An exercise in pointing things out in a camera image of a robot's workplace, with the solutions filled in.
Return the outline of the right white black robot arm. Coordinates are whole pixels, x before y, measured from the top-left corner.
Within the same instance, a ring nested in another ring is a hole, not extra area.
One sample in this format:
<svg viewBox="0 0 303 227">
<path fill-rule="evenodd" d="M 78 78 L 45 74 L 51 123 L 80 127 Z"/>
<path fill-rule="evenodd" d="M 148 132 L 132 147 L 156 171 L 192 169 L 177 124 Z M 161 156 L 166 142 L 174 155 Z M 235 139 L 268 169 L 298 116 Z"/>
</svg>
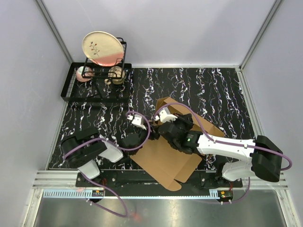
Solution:
<svg viewBox="0 0 303 227">
<path fill-rule="evenodd" d="M 219 187 L 223 188 L 240 178 L 253 176 L 273 183 L 280 180 L 283 152 L 266 136 L 234 140 L 194 131 L 190 113 L 181 115 L 162 112 L 155 119 L 161 122 L 158 134 L 173 149 L 190 155 L 211 154 L 236 160 L 224 163 L 217 169 L 215 182 Z"/>
</svg>

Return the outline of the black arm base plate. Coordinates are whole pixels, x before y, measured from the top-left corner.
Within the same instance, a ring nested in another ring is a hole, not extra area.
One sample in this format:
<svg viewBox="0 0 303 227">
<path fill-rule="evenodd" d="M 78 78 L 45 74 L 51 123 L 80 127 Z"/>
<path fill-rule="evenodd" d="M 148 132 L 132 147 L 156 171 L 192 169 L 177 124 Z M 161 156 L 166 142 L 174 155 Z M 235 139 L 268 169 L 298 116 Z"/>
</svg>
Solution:
<svg viewBox="0 0 303 227">
<path fill-rule="evenodd" d="M 236 180 L 232 183 L 222 181 L 216 183 L 214 181 L 214 171 L 195 170 L 186 180 L 186 184 L 192 186 L 207 186 L 208 188 L 218 188 L 232 186 L 233 188 L 241 188 L 242 180 Z M 118 187 L 125 184 L 157 184 L 158 182 L 143 170 L 102 170 L 100 175 L 93 179 L 98 184 L 107 187 Z"/>
</svg>

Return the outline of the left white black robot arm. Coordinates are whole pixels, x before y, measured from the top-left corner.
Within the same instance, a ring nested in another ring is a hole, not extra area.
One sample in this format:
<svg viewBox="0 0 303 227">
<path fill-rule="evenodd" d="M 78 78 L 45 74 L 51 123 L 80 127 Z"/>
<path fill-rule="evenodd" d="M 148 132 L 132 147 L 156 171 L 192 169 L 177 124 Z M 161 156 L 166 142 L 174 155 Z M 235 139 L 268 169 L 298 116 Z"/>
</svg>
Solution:
<svg viewBox="0 0 303 227">
<path fill-rule="evenodd" d="M 71 168 L 78 169 L 86 175 L 86 182 L 91 187 L 98 187 L 102 183 L 102 175 L 95 161 L 97 156 L 112 163 L 124 157 L 135 155 L 146 138 L 157 140 L 160 137 L 158 130 L 151 128 L 151 132 L 139 129 L 128 133 L 118 144 L 111 142 L 99 134 L 97 128 L 88 128 L 66 136 L 61 141 L 63 159 Z"/>
</svg>

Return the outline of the brown cardboard box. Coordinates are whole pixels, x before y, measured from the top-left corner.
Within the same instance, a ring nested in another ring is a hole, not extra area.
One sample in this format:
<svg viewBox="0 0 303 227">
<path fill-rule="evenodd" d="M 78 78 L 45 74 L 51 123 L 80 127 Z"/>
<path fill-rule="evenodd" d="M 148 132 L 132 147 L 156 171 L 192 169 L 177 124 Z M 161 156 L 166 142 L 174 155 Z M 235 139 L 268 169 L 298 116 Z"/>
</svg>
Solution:
<svg viewBox="0 0 303 227">
<path fill-rule="evenodd" d="M 165 104 L 176 102 L 171 97 L 160 98 L 157 100 L 156 111 Z M 168 109 L 173 114 L 190 113 L 180 105 L 171 105 Z M 198 118 L 208 134 L 225 136 L 215 125 L 199 115 Z M 182 186 L 177 181 L 185 183 L 202 161 L 198 154 L 185 154 L 173 149 L 162 136 L 158 140 L 148 140 L 131 159 L 169 191 L 180 190 Z"/>
</svg>

